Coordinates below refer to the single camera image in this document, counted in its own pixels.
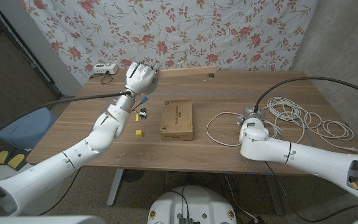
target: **small toy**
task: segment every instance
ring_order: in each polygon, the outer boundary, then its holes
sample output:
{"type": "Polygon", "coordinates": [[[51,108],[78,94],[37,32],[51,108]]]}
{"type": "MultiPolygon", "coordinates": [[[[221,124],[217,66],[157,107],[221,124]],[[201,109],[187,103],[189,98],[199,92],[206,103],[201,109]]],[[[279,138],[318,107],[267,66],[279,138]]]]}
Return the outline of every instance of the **small toy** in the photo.
{"type": "Polygon", "coordinates": [[[147,117],[147,109],[146,108],[141,108],[139,115],[140,115],[141,119],[143,119],[143,118],[145,119],[147,117]]]}

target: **yellow cube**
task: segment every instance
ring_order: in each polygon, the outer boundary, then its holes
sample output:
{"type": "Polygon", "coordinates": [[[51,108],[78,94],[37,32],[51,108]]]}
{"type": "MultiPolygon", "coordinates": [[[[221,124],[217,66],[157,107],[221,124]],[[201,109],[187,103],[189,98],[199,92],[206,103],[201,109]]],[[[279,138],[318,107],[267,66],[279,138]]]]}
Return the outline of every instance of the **yellow cube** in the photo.
{"type": "Polygon", "coordinates": [[[142,138],[143,137],[143,134],[142,134],[141,130],[136,130],[136,137],[137,138],[142,138]]]}

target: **yellow block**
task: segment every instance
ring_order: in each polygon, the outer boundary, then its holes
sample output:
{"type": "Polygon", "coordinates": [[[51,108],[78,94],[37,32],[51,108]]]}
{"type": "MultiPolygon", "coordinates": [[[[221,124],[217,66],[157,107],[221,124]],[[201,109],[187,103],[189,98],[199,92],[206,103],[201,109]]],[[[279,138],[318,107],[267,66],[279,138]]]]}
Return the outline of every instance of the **yellow block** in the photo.
{"type": "Polygon", "coordinates": [[[136,137],[137,138],[143,137],[143,134],[142,134],[141,130],[136,130],[136,137]]]}
{"type": "Polygon", "coordinates": [[[355,182],[351,182],[351,186],[352,186],[354,189],[358,190],[358,186],[357,186],[357,184],[356,184],[355,182]]]}

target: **yellow pedal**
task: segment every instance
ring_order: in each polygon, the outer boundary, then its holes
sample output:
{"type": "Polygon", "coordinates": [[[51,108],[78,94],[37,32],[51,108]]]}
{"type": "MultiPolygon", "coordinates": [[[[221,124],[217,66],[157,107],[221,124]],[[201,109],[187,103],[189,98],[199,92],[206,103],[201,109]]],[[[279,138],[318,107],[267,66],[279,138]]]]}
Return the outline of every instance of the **yellow pedal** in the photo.
{"type": "Polygon", "coordinates": [[[143,137],[143,133],[141,132],[141,130],[136,130],[136,137],[137,138],[142,138],[143,137]]]}
{"type": "Polygon", "coordinates": [[[8,156],[9,156],[9,151],[4,150],[0,152],[0,165],[6,162],[8,156]]]}
{"type": "Polygon", "coordinates": [[[9,165],[11,168],[13,169],[17,169],[17,166],[22,163],[25,162],[25,155],[23,154],[18,154],[16,156],[14,156],[8,163],[7,165],[9,165]]]}

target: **cardboard box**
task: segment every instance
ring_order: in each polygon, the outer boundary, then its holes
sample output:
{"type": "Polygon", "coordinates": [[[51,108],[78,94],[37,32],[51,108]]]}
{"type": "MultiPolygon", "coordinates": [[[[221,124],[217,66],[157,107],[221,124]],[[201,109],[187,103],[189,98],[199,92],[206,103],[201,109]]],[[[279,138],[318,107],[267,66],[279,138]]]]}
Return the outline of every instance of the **cardboard box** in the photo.
{"type": "Polygon", "coordinates": [[[192,140],[191,100],[165,101],[160,131],[162,141],[192,140]]]}

